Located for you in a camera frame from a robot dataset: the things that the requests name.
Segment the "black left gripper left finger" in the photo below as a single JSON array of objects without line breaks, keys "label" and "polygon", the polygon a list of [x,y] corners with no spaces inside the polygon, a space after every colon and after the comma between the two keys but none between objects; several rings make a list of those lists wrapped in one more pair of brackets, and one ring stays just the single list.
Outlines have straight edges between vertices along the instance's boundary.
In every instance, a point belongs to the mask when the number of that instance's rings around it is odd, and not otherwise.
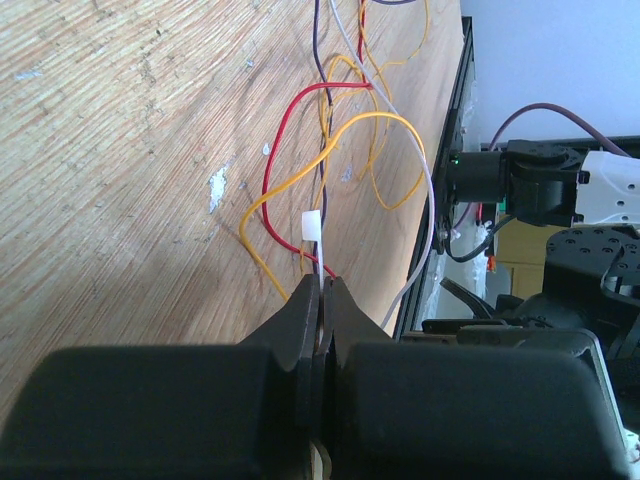
[{"label": "black left gripper left finger", "polygon": [[320,288],[306,276],[235,345],[66,348],[1,433],[5,479],[304,479]]}]

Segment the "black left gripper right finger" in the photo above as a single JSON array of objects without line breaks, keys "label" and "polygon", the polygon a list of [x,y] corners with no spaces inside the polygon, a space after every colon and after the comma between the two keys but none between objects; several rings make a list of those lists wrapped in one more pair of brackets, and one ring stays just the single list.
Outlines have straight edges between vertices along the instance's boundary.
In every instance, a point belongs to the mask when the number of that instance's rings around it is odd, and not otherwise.
[{"label": "black left gripper right finger", "polygon": [[324,286],[335,352],[335,479],[628,479],[625,432],[584,329],[468,328],[393,341],[342,280]]}]

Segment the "grey zip tie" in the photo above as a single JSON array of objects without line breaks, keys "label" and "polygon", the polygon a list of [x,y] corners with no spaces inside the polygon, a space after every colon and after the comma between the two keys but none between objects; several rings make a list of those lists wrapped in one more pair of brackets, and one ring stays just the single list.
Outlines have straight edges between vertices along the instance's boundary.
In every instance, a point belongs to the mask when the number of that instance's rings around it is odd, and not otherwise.
[{"label": "grey zip tie", "polygon": [[322,243],[322,217],[320,210],[304,211],[301,216],[302,240],[314,242],[317,247],[319,284],[324,286],[324,254]]}]

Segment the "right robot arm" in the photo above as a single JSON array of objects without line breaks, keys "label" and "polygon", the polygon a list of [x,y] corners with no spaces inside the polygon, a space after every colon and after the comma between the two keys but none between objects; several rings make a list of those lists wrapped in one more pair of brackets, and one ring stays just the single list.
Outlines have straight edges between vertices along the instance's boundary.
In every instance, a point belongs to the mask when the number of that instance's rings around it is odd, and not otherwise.
[{"label": "right robot arm", "polygon": [[484,242],[452,260],[483,255],[513,220],[559,231],[546,244],[542,290],[527,300],[490,306],[457,289],[478,319],[586,328],[604,341],[639,322],[639,161],[607,151],[512,140],[501,151],[451,156],[441,226],[459,203],[503,204],[505,216]]}]

